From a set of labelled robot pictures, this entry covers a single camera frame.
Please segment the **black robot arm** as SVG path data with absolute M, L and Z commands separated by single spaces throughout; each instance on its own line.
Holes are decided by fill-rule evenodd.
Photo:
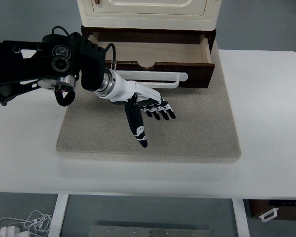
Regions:
M 146 147 L 142 113 L 157 120 L 176 116 L 158 91 L 125 80 L 115 64 L 106 68 L 108 50 L 115 50 L 113 43 L 102 48 L 77 32 L 51 33 L 40 42 L 0 41 L 0 104 L 5 106 L 18 95 L 45 88 L 65 107 L 74 101 L 79 81 L 85 90 L 123 105 L 132 134 Z

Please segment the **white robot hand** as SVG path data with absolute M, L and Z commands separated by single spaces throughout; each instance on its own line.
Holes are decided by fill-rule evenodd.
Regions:
M 156 108 L 142 106 L 142 111 L 149 118 L 154 117 L 156 120 L 161 120 L 160 115 L 165 120 L 176 118 L 173 109 L 158 91 L 140 82 L 125 80 L 112 69 L 105 69 L 104 79 L 100 88 L 95 91 L 95 94 L 102 99 L 110 100 L 112 103 L 126 102 L 124 108 L 129 127 L 132 134 L 144 148 L 148 146 L 148 142 L 139 105 L 163 105 Z

